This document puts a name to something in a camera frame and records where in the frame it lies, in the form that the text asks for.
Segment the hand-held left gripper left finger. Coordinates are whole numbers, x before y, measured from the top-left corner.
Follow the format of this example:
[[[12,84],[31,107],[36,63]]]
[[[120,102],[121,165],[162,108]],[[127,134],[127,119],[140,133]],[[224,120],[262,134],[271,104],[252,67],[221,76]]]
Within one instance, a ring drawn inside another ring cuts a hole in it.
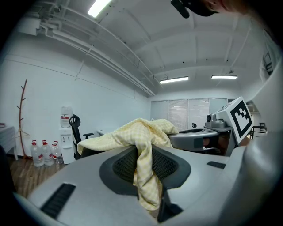
[[[140,205],[137,197],[114,193],[99,176],[104,161],[134,149],[133,146],[123,147],[77,160],[46,180],[29,198],[14,196],[40,226],[156,226],[157,221]],[[64,183],[74,185],[75,189],[54,219],[40,208]]]

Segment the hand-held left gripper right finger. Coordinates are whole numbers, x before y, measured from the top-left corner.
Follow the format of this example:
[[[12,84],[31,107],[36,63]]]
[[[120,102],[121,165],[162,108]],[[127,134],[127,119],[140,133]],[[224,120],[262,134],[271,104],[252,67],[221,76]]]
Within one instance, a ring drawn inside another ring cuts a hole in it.
[[[229,157],[153,146],[153,168],[162,182],[161,226],[219,226],[241,167],[241,148]]]

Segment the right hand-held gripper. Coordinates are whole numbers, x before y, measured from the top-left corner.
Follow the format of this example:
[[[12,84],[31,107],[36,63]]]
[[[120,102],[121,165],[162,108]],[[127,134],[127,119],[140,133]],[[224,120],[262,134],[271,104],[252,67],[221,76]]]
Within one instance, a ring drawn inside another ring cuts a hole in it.
[[[205,127],[180,131],[178,134],[168,135],[168,138],[175,149],[205,152],[204,139],[217,137],[227,128],[233,130],[236,142],[240,144],[253,127],[252,116],[243,97],[240,96],[215,113],[207,115]]]

